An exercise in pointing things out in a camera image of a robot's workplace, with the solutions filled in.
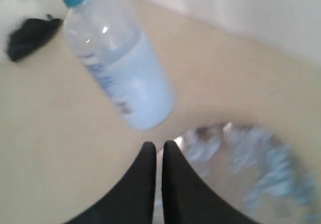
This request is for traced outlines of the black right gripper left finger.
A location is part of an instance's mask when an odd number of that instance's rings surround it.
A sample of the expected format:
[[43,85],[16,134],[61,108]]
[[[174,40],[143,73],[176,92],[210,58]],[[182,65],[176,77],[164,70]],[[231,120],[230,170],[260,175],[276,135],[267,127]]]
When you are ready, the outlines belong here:
[[100,200],[67,223],[152,223],[156,148],[145,142],[124,176]]

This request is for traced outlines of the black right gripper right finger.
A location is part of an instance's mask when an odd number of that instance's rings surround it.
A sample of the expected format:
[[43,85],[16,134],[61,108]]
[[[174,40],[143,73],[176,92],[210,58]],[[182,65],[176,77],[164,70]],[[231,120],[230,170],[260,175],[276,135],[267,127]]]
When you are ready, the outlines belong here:
[[165,223],[253,223],[208,187],[174,141],[164,144],[162,199]]

